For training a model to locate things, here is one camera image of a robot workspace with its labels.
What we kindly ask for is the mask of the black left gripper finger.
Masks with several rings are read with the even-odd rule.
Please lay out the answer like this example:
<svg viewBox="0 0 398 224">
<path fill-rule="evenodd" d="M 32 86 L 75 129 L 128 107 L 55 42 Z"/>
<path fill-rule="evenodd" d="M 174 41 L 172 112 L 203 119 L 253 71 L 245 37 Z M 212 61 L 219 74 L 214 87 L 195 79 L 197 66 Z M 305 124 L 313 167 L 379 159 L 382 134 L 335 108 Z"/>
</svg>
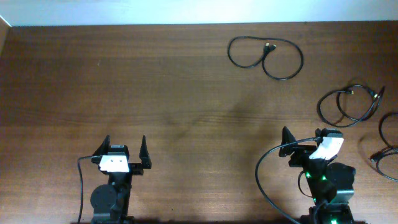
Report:
<svg viewBox="0 0 398 224">
<path fill-rule="evenodd" d="M 93 156 L 106 155 L 110 148 L 110 135 L 107 135 L 101 145 L 93 153 Z"/>
<path fill-rule="evenodd" d="M 149 151 L 147 149 L 147 143 L 146 143 L 146 136 L 143 135 L 142 137 L 142 142 L 141 142 L 141 148 L 139 152 L 139 158 L 141 160 L 142 168 L 143 169 L 151 169 L 152 168 L 152 161 L 150 159 Z"/>
</svg>

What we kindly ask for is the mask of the black USB cable removed one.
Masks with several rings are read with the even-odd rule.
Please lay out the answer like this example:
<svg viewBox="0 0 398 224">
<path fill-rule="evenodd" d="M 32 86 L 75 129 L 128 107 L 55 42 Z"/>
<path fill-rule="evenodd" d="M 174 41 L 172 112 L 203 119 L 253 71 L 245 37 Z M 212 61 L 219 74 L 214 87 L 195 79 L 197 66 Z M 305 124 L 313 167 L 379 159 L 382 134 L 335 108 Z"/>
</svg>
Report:
<svg viewBox="0 0 398 224">
<path fill-rule="evenodd" d="M 392 181 L 394 181 L 394 182 L 397 182 L 397 179 L 396 179 L 396 178 L 393 178 L 393 177 L 391 177 L 391 176 L 389 176 L 389 175 L 386 175 L 385 173 L 383 173 L 382 170 L 380 170 L 380 167 L 379 167 L 381 161 L 382 161 L 384 158 L 386 158 L 386 157 L 388 157 L 388 156 L 397 155 L 397 145 L 392 145 L 391 143 L 389 143 L 389 142 L 387 141 L 387 139 L 385 138 L 385 135 L 384 135 L 383 130 L 382 130 L 382 127 L 383 127 L 384 122 L 385 122 L 388 118 L 393 117 L 393 116 L 397 116 L 397 112 L 396 112 L 396 111 L 391 111 L 391 112 L 386 113 L 386 114 L 383 115 L 382 118 L 379 120 L 379 125 L 378 125 L 379 136 L 380 136 L 381 140 L 383 141 L 383 143 L 384 143 L 386 146 L 385 146 L 385 148 L 383 148 L 383 149 L 381 149 L 381 150 L 375 152 L 374 154 L 372 154 L 372 155 L 370 156 L 369 160 L 370 160 L 371 162 L 374 163 L 376 172 L 377 172 L 379 175 L 385 177 L 386 179 L 389 179 L 389 180 L 392 180 Z"/>
</svg>

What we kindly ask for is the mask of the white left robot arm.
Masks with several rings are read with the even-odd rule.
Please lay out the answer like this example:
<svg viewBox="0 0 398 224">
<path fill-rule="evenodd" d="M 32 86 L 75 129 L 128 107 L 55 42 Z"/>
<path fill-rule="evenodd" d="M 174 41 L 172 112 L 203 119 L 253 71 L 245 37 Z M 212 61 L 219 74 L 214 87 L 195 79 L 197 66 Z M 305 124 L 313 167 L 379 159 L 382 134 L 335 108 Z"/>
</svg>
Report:
<svg viewBox="0 0 398 224">
<path fill-rule="evenodd" d="M 106 136 L 103 143 L 93 153 L 92 163 L 108 177 L 106 184 L 94 189 L 90 197 L 93 207 L 92 223 L 132 224 L 134 217 L 128 215 L 132 177 L 143 175 L 152 167 L 147 150 L 146 137 L 142 137 L 139 151 L 140 162 L 129 162 L 129 149 L 126 145 L 110 143 Z"/>
</svg>

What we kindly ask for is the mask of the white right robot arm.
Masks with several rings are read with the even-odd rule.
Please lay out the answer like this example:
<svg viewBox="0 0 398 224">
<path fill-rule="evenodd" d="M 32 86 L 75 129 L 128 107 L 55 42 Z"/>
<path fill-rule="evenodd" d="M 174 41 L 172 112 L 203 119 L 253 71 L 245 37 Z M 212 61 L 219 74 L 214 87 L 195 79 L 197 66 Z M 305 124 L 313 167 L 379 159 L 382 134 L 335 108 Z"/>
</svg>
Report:
<svg viewBox="0 0 398 224">
<path fill-rule="evenodd" d="M 317 129 L 314 145 L 301 145 L 287 127 L 282 128 L 280 157 L 290 156 L 289 166 L 303 171 L 314 206 L 300 217 L 301 223 L 354 223 L 348 202 L 354 195 L 356 169 L 334 162 L 344 142 L 335 129 Z"/>
</svg>

